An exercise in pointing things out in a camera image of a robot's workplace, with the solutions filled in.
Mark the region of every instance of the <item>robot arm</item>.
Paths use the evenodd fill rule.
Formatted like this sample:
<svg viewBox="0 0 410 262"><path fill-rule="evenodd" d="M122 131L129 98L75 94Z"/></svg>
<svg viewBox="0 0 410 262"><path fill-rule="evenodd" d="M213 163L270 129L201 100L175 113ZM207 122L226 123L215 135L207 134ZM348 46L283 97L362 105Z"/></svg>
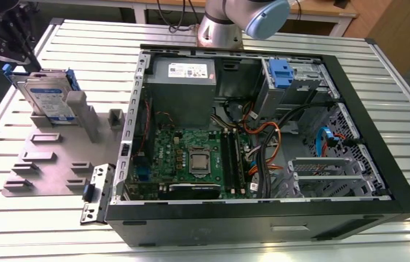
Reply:
<svg viewBox="0 0 410 262"><path fill-rule="evenodd" d="M41 69L31 52L35 44L33 13L33 4L0 0L0 61L21 64L27 72Z"/></svg>
<svg viewBox="0 0 410 262"><path fill-rule="evenodd" d="M289 16L287 0L207 0L198 29L198 43L205 47L239 48L242 33L266 39Z"/></svg>

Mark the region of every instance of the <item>power supply label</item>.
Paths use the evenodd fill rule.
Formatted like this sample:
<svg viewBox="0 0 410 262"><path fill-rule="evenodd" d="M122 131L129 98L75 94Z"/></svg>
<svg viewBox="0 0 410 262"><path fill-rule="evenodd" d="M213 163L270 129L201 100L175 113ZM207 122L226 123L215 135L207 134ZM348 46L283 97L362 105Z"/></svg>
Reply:
<svg viewBox="0 0 410 262"><path fill-rule="evenodd" d="M206 64L178 64L167 66L167 77L170 78L207 78Z"/></svg>
<svg viewBox="0 0 410 262"><path fill-rule="evenodd" d="M74 119L74 113L62 101L62 90L55 88L30 88L33 101L43 111L50 122L65 124Z"/></svg>

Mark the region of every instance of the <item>slotted aluminum table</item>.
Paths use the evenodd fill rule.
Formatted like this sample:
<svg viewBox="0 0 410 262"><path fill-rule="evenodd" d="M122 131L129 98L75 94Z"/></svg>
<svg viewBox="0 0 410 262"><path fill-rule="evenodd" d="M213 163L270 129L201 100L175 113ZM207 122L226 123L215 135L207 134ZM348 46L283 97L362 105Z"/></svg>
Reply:
<svg viewBox="0 0 410 262"><path fill-rule="evenodd" d="M98 112L127 108L141 43L193 46L193 32L165 26L65 20L35 48L43 68L67 68ZM243 38L246 49L335 55L410 183L410 88L375 45L362 39L277 34ZM34 129L30 106L11 87L0 104L0 258L73 261L410 261L410 219L342 241L130 248L109 226L79 226L79 196L1 196L23 139Z"/></svg>

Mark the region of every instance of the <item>green motherboard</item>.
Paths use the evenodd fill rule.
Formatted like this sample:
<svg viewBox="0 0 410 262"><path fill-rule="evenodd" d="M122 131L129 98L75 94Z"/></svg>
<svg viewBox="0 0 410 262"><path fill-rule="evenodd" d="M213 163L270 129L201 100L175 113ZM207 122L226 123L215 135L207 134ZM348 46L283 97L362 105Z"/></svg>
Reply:
<svg viewBox="0 0 410 262"><path fill-rule="evenodd" d="M133 172L138 199L157 200L162 185L178 183L219 185L221 199L250 198L246 163L239 162L241 171L235 174L226 167L231 161L222 159L227 134L215 130L157 130L151 165L149 169L135 167ZM238 143L237 158L242 159L241 148L249 146L249 138L237 132L233 135L238 136L233 141Z"/></svg>

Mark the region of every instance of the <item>cpu socket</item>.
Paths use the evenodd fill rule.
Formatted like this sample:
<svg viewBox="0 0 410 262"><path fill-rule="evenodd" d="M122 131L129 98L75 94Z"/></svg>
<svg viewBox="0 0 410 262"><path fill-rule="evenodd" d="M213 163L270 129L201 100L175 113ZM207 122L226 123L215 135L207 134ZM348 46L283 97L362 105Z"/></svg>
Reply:
<svg viewBox="0 0 410 262"><path fill-rule="evenodd" d="M210 151L189 150L189 173L197 178L203 178L210 172Z"/></svg>

